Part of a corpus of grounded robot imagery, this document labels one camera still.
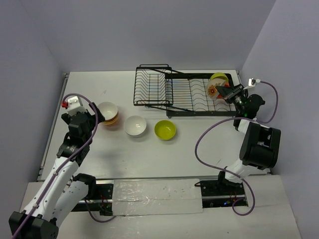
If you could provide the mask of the white bowl flower pattern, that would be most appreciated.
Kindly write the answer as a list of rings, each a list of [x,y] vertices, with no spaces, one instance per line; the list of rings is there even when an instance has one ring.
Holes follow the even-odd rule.
[[[210,80],[206,86],[206,93],[212,99],[215,100],[219,96],[219,92],[217,90],[217,86],[224,86],[226,84],[226,80],[215,78]]]

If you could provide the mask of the lime green plastic bowl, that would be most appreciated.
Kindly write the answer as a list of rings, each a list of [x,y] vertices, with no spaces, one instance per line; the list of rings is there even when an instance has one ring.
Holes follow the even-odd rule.
[[[228,84],[228,77],[224,73],[214,73],[209,80],[210,86],[225,86]]]

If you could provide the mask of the plain white bowl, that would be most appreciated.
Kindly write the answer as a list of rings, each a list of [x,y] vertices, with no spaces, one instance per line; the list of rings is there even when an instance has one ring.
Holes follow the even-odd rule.
[[[147,128],[146,120],[141,116],[130,116],[124,122],[124,131],[132,137],[141,136]]]

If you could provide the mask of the orange plastic bowl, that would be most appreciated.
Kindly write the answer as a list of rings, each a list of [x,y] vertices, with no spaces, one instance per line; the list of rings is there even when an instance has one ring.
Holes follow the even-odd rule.
[[[218,98],[224,98],[226,97],[228,94],[231,93],[232,88],[229,85],[225,85],[225,86],[216,86],[216,89],[219,93]]]

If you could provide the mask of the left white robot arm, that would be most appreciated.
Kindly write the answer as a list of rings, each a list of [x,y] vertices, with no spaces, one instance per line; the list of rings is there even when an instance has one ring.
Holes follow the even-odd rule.
[[[67,112],[62,119],[68,132],[60,146],[50,176],[46,178],[33,199],[21,212],[13,212],[9,226],[14,239],[55,239],[59,228],[79,201],[97,194],[96,178],[78,174],[87,156],[98,124],[104,116],[95,103],[90,114],[77,98],[70,98],[62,106]]]

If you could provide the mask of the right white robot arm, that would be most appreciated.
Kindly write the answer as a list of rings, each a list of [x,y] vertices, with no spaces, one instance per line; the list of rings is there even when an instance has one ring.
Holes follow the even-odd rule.
[[[236,119],[233,126],[244,134],[239,159],[218,175],[217,191],[227,195],[241,184],[242,178],[276,165],[281,131],[252,122],[260,106],[265,104],[261,96],[248,95],[248,90],[241,84],[235,87],[217,86],[216,90],[227,103],[235,106]]]

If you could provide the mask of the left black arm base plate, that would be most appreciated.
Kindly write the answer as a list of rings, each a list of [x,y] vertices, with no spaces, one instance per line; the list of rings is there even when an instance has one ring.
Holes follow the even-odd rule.
[[[88,193],[81,199],[71,212],[97,212],[100,216],[113,216],[113,183],[84,183]]]

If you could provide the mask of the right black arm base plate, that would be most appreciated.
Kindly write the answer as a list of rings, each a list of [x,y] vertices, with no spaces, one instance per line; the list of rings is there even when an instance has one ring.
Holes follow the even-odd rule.
[[[218,180],[200,180],[194,184],[200,188],[203,208],[220,208],[235,206],[247,206],[244,186],[227,186]]]

